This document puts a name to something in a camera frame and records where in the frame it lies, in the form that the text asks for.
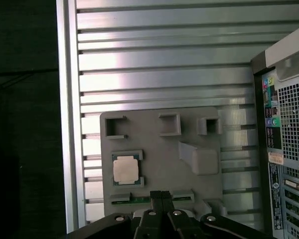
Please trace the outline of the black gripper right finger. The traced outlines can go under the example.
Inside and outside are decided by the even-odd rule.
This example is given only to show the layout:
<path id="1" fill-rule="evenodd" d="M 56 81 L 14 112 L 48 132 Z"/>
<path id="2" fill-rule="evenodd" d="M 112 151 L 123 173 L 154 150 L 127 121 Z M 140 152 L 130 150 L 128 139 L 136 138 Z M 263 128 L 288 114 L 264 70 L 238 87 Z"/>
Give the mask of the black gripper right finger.
<path id="1" fill-rule="evenodd" d="M 199 220 L 174 207 L 168 191 L 161 192 L 162 208 L 176 239 L 268 239 L 263 232 L 229 218 L 206 214 Z"/>

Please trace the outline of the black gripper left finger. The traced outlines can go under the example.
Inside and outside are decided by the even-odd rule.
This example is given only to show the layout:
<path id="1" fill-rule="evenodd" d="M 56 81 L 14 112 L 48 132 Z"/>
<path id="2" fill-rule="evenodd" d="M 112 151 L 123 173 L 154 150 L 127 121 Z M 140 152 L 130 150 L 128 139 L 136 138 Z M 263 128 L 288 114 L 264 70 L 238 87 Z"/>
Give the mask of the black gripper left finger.
<path id="1" fill-rule="evenodd" d="M 67 234 L 68 239 L 158 239 L 161 236 L 165 191 L 151 191 L 151 208 L 139 217 L 113 213 Z"/>

